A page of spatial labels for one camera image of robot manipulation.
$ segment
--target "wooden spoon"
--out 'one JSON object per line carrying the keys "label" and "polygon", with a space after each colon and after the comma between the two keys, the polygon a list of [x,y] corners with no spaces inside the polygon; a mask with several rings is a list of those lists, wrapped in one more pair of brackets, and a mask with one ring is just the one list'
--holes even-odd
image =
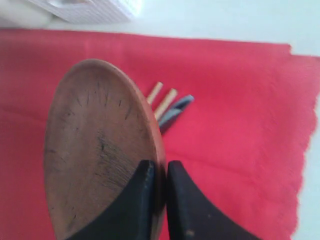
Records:
{"label": "wooden spoon", "polygon": [[[141,160],[164,169],[161,134],[145,97],[110,63],[75,65],[57,87],[45,133],[45,192],[56,238],[67,239],[101,214]],[[155,224],[163,209],[156,196]]]}

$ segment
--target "red napkin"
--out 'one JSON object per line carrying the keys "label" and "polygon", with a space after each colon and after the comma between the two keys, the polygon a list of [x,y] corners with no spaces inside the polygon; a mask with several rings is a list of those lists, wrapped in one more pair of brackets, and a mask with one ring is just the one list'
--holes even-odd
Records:
{"label": "red napkin", "polygon": [[[45,124],[58,82],[87,58],[116,65],[146,95],[157,81],[161,95],[169,88],[192,94],[195,102],[164,136],[167,160],[182,161],[212,203],[248,231],[290,239],[317,122],[318,58],[292,56],[285,44],[1,30],[1,240],[54,239]],[[161,240],[168,239],[165,222]]]}

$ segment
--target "red cloth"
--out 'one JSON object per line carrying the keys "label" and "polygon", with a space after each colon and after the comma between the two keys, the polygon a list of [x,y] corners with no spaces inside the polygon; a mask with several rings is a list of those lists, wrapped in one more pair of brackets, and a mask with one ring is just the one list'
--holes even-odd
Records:
{"label": "red cloth", "polygon": [[192,94],[195,102],[164,137],[167,160],[181,160],[204,194],[248,231],[290,239],[316,127],[318,58],[292,56],[285,44],[1,30],[1,240],[54,239],[43,182],[45,124],[59,80],[87,58],[118,66],[144,94],[157,81],[179,97]]}

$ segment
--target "wooden stick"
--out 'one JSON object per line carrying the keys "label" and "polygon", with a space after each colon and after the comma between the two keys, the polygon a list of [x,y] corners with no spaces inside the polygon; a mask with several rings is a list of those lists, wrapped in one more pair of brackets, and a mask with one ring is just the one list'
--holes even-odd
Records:
{"label": "wooden stick", "polygon": [[178,92],[174,88],[172,88],[169,93],[165,96],[165,98],[162,100],[162,102],[159,104],[159,106],[154,111],[155,119],[159,120],[162,114],[166,111],[166,109],[169,107],[169,105],[174,101],[176,98]]}
{"label": "wooden stick", "polygon": [[152,102],[155,100],[156,96],[158,95],[158,93],[160,92],[162,86],[164,84],[162,82],[157,82],[157,84],[154,86],[154,88],[152,89],[151,93],[149,94],[149,96],[146,98],[146,101],[151,105]]}

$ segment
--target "white container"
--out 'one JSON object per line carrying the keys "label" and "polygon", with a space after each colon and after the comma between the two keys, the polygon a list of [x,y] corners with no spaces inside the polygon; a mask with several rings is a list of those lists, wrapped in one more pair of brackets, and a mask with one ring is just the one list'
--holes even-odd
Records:
{"label": "white container", "polygon": [[52,16],[24,0],[0,0],[0,28],[39,28],[47,25]]}
{"label": "white container", "polygon": [[29,0],[74,24],[128,22],[136,17],[143,0]]}

